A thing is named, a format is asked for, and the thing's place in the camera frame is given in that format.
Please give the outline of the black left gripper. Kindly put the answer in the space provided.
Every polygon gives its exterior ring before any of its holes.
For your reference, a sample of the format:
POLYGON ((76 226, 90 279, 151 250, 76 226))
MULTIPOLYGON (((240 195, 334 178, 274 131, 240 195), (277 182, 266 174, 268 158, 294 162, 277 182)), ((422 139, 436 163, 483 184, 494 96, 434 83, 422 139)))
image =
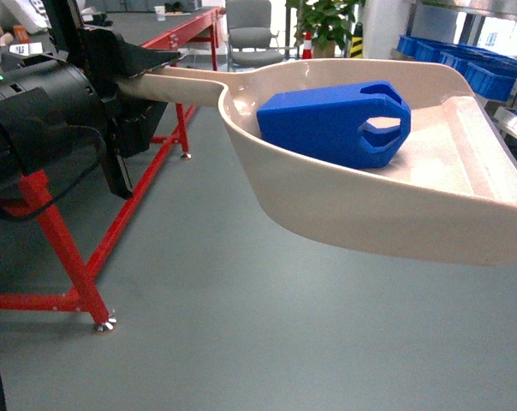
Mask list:
MULTIPOLYGON (((116 86, 101 79, 98 70, 92 64, 92 55, 86 48, 84 22, 77 2, 44 1, 44 6, 56 49, 68 53, 67 61, 83 72, 101 101, 100 113, 106 118, 103 131, 106 152, 101 167, 109 189, 123 200, 130 200, 133 193, 123 176, 113 143, 112 118, 117 105, 116 86)), ((120 53, 122 78, 141 75, 158 67, 176 63, 181 58, 179 51, 146 49, 125 41, 120 43, 120 53)), ((131 158, 150 148, 152 137, 167 105, 165 102, 140 98, 126 98, 122 101, 122 113, 116 117, 115 131, 115 147, 122 158, 131 158)))

